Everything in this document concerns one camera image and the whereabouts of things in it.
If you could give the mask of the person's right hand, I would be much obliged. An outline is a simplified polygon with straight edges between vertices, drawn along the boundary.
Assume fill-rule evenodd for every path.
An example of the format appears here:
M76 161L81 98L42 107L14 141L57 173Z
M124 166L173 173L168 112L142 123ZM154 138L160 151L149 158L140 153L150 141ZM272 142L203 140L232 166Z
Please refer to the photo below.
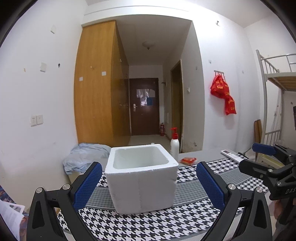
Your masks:
M281 213L283 212L283 205L281 203L281 200L277 200L274 202L274 218L276 220L278 220L278 218L280 217Z

